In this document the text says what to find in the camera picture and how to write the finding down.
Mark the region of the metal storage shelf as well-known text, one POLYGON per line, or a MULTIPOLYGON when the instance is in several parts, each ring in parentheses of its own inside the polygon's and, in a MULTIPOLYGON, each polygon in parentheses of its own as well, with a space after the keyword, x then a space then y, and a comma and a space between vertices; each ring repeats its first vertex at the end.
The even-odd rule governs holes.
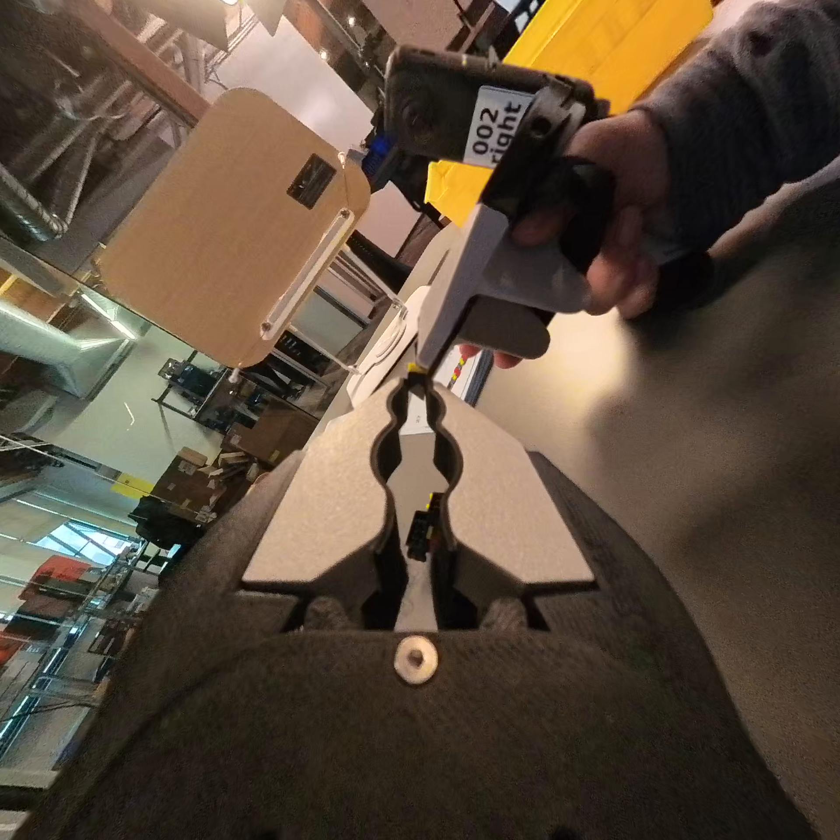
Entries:
POLYGON ((2 740, 42 711, 88 708, 130 630, 140 594, 131 580, 150 558, 142 541, 74 581, 38 573, 31 597, 2 626, 2 740))

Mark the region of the person's right hand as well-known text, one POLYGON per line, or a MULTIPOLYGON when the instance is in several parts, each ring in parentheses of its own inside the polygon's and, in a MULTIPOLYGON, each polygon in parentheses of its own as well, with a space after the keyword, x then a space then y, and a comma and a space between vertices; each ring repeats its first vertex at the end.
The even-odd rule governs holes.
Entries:
POLYGON ((614 179, 610 222, 586 275, 591 289, 587 311, 600 316, 616 310, 623 320, 633 321, 651 309, 658 286, 658 268, 643 250, 643 239, 673 234, 665 136, 646 111, 634 109, 586 124, 566 152, 609 171, 614 179))

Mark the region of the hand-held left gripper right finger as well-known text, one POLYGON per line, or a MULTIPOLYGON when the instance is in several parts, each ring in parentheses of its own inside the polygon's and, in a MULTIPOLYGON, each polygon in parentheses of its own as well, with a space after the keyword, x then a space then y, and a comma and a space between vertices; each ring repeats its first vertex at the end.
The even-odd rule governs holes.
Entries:
POLYGON ((493 603, 528 612, 542 595, 584 592, 595 575, 530 453, 441 385, 427 393, 434 466, 446 479, 430 560, 439 629, 473 629, 493 603))

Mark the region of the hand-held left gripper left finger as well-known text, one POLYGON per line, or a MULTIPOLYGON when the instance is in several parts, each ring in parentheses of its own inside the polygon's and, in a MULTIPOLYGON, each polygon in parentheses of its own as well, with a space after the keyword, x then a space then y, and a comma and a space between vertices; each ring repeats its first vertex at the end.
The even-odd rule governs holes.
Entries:
POLYGON ((327 596, 368 629, 392 630, 403 554, 386 484, 402 459, 403 382, 382 384, 307 446, 243 572, 244 589, 327 596))

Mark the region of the red yellow black brick assembly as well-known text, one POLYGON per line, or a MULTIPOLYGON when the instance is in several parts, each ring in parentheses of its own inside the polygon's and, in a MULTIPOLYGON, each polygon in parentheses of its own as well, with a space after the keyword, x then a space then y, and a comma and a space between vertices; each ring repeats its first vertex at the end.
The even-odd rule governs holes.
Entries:
POLYGON ((440 508, 444 494, 429 495, 425 509, 415 511, 406 536, 406 556, 409 560, 426 562, 432 558, 440 542, 440 508))

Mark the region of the yellow plastic bin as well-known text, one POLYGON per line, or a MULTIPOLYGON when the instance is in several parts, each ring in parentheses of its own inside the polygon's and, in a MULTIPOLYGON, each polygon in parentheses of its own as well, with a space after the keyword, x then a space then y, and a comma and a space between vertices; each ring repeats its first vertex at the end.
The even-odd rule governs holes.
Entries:
POLYGON ((507 64, 577 77, 626 111, 686 57, 712 20, 710 1, 548 1, 512 32, 513 18, 493 46, 507 64))

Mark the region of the stack of cardboard boxes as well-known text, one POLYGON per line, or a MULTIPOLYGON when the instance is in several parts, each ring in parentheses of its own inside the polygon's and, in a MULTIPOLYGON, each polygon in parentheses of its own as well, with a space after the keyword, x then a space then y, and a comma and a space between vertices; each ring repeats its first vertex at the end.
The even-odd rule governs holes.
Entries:
POLYGON ((253 427, 234 423, 213 458, 182 448, 129 518, 161 550, 193 544, 241 501, 257 479, 303 449, 319 420, 270 402, 253 427))

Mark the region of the open instruction booklet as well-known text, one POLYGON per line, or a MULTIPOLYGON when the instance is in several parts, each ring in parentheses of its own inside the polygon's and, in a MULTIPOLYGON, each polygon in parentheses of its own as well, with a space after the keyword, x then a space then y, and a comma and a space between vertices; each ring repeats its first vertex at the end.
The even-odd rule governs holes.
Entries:
MULTIPOLYGON (((493 365, 491 352, 480 351, 466 358, 457 347, 448 352, 434 374, 434 382, 472 407, 476 407, 493 365)), ((399 434, 430 434, 427 399, 420 392, 409 392, 406 420, 399 434)))

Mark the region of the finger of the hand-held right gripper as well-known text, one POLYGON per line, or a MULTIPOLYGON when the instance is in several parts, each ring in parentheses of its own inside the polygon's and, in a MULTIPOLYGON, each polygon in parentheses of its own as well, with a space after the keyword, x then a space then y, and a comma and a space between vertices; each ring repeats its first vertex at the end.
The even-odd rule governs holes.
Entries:
POLYGON ((455 342, 455 329, 471 298, 481 295, 555 314, 589 305, 585 275, 555 243, 519 247, 508 218, 485 204, 468 216, 423 302, 416 336, 416 363, 435 372, 455 342))
POLYGON ((550 346, 552 314, 520 303, 475 296, 455 329, 455 342, 511 356, 536 360, 550 346))

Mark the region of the wooden book stand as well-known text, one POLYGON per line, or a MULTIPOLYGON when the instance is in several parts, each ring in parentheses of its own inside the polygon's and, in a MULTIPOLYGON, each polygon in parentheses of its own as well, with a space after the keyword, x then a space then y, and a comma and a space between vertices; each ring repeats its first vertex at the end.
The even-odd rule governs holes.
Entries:
POLYGON ((95 258, 101 294, 234 374, 262 362, 371 201, 266 94, 219 97, 95 258))

